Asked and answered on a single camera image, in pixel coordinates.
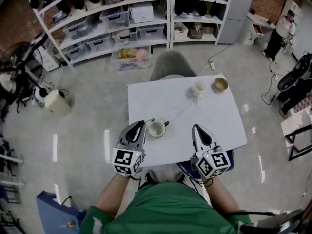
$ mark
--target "concrete floor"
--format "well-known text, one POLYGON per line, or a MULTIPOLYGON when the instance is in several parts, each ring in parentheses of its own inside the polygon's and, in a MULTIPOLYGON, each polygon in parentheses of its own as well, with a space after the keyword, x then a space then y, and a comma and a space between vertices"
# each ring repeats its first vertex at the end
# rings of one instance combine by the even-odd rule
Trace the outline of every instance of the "concrete floor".
MULTIPOLYGON (((182 44, 174 49, 181 51, 193 69, 200 74, 208 64, 208 57, 223 50, 226 45, 182 44)), ((164 51, 155 47, 153 61, 164 51)), ((289 55, 277 56, 280 69, 285 74, 294 67, 289 55)), ((231 45, 213 57, 217 73, 223 73, 240 111, 248 143, 234 151, 235 168, 220 176, 242 209, 266 211, 267 209, 294 210, 305 191, 312 156, 306 155, 291 162, 280 123, 276 101, 271 106, 260 96, 271 82, 270 62, 255 46, 231 45), (265 179, 262 181, 259 156, 265 179)), ((30 103, 17 114, 15 105, 6 118, 3 134, 25 161, 19 167, 19 180, 26 183, 21 188, 21 205, 12 206, 16 216, 28 233, 43 233, 36 205, 36 196, 42 191, 54 192, 58 185, 60 198, 73 197, 80 208, 94 203, 109 182, 114 171, 106 162, 104 146, 113 148, 120 131, 127 125, 127 84, 146 82, 152 68, 116 71, 109 66, 109 58, 99 58, 82 63, 72 72, 61 68, 49 73, 45 80, 70 92, 68 99, 72 110, 64 117, 56 117, 47 110, 34 108, 30 103), (104 143, 104 132, 109 130, 109 143, 104 143), (58 158, 53 162, 53 138, 58 136, 58 158)), ((207 69, 203 75, 216 74, 207 69)), ((273 79, 269 100, 276 92, 273 79)), ((161 179, 170 179, 178 169, 161 179)), ((134 188, 129 185, 127 201, 134 188)), ((308 191, 300 208, 311 198, 308 191)))

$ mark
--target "white cup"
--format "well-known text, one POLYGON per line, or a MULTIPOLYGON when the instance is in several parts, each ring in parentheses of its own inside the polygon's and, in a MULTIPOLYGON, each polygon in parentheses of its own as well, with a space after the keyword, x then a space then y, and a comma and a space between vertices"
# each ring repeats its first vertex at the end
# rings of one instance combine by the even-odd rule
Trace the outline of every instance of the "white cup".
POLYGON ((162 137, 166 132, 166 126, 169 125, 169 122, 166 121, 162 123, 160 121, 154 121, 148 128, 148 132, 152 137, 159 138, 162 137))
POLYGON ((202 98, 202 93, 206 91, 206 84, 202 81, 198 81, 195 83, 195 85, 192 87, 192 94, 197 97, 198 99, 202 98))

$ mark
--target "white table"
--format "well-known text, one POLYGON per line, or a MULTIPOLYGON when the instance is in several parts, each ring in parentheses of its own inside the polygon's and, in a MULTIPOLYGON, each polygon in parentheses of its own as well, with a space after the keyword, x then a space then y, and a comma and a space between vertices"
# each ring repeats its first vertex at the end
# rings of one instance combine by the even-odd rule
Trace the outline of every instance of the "white table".
POLYGON ((142 167, 189 160, 195 152, 192 143, 194 124, 209 129, 224 151, 247 143, 231 90, 212 90, 217 77, 224 76, 176 78, 128 86, 129 124, 153 117, 162 122, 170 121, 161 138, 146 133, 146 157, 142 167), (197 81, 207 85, 202 100, 194 99, 191 94, 191 87, 197 81))

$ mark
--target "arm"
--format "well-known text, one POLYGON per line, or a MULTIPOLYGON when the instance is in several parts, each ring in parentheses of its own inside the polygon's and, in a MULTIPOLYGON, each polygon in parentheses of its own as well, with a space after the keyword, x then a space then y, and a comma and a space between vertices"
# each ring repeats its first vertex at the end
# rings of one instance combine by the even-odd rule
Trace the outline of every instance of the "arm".
MULTIPOLYGON (((213 183, 211 186, 206 187, 206 191, 209 195, 212 207, 217 210, 219 213, 232 213, 239 211, 239 206, 229 191, 224 187, 221 181, 214 177, 212 178, 213 183)), ((211 184, 211 181, 207 181, 204 186, 211 184)))
POLYGON ((128 185, 129 178, 115 174, 96 201, 95 206, 115 217, 128 185))

